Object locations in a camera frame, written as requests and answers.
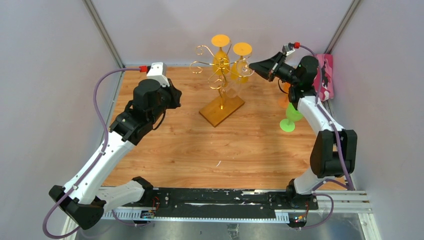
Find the orange wine glass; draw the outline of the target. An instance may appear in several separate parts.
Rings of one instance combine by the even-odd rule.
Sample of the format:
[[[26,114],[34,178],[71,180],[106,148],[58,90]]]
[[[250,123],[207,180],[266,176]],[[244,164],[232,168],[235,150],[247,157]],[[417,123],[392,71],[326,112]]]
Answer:
[[[283,92],[283,95],[278,99],[278,105],[283,109],[286,109],[290,103],[288,99],[289,88],[290,88],[289,83],[287,82],[282,83],[282,90],[285,92]]]

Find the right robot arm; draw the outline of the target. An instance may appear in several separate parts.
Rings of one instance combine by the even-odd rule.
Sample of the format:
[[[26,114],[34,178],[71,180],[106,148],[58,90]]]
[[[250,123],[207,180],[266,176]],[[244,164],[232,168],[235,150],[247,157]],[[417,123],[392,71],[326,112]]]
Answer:
[[[316,135],[309,158],[310,167],[301,176],[292,179],[283,199],[292,209],[298,209],[313,200],[313,192],[325,182],[345,177],[344,185],[353,190],[350,174],[355,169],[358,135],[339,124],[324,108],[313,86],[321,73],[315,56],[304,56],[296,68],[285,63],[286,54],[278,52],[266,60],[253,62],[248,67],[271,82],[278,78],[289,83],[288,99],[294,109],[307,120]]]

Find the gold wire glass rack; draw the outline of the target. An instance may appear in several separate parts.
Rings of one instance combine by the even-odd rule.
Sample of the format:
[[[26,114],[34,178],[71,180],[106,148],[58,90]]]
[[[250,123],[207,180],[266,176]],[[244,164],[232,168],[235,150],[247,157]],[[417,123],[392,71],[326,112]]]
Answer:
[[[195,52],[197,55],[201,56],[204,50],[208,50],[214,59],[214,53],[212,53],[210,48],[206,45],[197,46]],[[213,62],[194,61],[189,66],[193,74],[201,74],[203,72],[203,68],[200,65],[206,65],[212,68],[212,74],[207,79],[207,84],[210,89],[218,92],[218,96],[201,108],[199,114],[214,128],[219,126],[224,120],[245,104],[245,101],[239,94],[235,98],[229,98],[225,91],[230,78],[230,68],[233,63],[234,61],[231,61],[229,58],[229,72],[222,75],[215,75]]]

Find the green wine glass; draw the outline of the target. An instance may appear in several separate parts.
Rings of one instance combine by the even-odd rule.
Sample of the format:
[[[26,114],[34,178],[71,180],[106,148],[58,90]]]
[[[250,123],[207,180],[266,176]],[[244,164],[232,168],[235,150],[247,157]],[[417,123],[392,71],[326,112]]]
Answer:
[[[279,123],[280,128],[287,133],[293,132],[296,128],[295,123],[300,121],[304,116],[289,103],[285,110],[286,118]]]

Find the clear wine glass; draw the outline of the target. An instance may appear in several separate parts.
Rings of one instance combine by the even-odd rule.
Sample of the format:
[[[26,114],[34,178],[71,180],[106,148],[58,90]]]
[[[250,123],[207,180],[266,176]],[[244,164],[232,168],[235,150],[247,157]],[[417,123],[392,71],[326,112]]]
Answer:
[[[235,98],[248,82],[249,77],[254,71],[249,68],[249,62],[246,60],[234,63],[230,68],[228,85],[225,88],[225,93],[229,98]]]

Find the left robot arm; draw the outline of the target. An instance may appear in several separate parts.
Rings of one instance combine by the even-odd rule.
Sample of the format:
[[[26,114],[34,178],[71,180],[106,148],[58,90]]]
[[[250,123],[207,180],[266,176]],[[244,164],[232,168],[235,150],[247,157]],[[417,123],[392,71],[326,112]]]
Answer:
[[[181,96],[170,78],[160,82],[148,77],[139,82],[133,99],[106,130],[103,142],[88,162],[65,185],[54,185],[49,190],[54,206],[83,230],[92,228],[105,213],[123,205],[149,206],[154,198],[153,186],[140,176],[107,190],[100,187],[122,158],[155,130],[155,124],[161,124],[166,111],[180,107]]]

